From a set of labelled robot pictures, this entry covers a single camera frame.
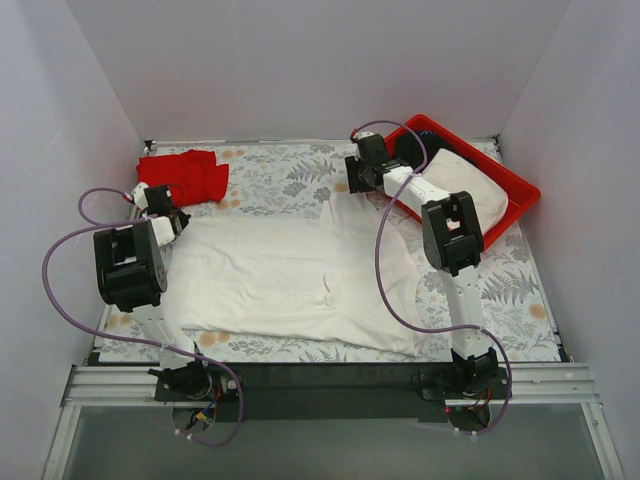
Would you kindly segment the white t shirt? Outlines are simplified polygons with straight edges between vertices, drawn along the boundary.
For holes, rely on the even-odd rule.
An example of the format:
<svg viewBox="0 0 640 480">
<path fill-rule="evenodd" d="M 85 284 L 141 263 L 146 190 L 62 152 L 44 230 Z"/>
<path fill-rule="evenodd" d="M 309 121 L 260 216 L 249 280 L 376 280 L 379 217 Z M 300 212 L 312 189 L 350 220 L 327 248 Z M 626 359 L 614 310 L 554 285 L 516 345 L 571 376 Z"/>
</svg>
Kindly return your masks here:
<svg viewBox="0 0 640 480">
<path fill-rule="evenodd" d="M 208 217 L 176 241 L 161 297 L 184 329 L 341 341 L 414 356 L 415 332 L 382 302 L 374 271 L 381 216 L 363 194 L 334 194 L 319 219 Z M 385 229 L 384 292 L 418 324 L 421 279 L 404 239 Z"/>
</svg>

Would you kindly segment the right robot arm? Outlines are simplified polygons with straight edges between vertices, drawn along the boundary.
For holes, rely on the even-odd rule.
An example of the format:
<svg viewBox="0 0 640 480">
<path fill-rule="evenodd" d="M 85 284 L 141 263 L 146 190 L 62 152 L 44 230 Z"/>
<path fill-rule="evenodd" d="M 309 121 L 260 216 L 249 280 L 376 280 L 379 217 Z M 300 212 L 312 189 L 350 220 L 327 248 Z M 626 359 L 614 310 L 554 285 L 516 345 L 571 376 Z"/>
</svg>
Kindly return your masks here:
<svg viewBox="0 0 640 480">
<path fill-rule="evenodd" d="M 424 253 L 443 283 L 451 325 L 420 328 L 401 318 L 391 306 L 384 292 L 380 259 L 391 207 L 383 213 L 374 246 L 374 271 L 382 302 L 396 321 L 414 332 L 452 335 L 452 367 L 444 385 L 464 397 L 475 397 L 497 377 L 499 365 L 493 338 L 484 329 L 478 291 L 484 238 L 472 196 L 466 191 L 450 193 L 429 183 L 419 174 L 426 167 L 424 163 L 411 167 L 393 159 L 379 134 L 355 130 L 350 141 L 356 145 L 356 154 L 345 159 L 349 192 L 378 190 L 391 197 L 389 205 L 400 203 L 420 216 Z"/>
</svg>

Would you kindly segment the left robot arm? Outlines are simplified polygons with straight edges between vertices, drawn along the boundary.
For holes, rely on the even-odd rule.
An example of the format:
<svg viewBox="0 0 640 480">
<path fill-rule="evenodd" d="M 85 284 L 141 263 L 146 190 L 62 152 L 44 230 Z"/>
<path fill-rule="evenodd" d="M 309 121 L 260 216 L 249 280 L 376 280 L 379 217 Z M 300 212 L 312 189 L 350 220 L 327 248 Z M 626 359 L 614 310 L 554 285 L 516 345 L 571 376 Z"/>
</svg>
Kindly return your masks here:
<svg viewBox="0 0 640 480">
<path fill-rule="evenodd" d="M 160 368 L 150 374 L 178 394 L 203 399 L 212 390 L 213 377 L 192 357 L 199 352 L 195 342 L 159 311 L 168 288 L 161 249 L 177 240 L 190 216 L 174 204 L 168 185 L 140 182 L 127 198 L 141 221 L 93 235 L 99 292 L 106 304 L 135 314 L 146 338 L 160 344 Z"/>
</svg>

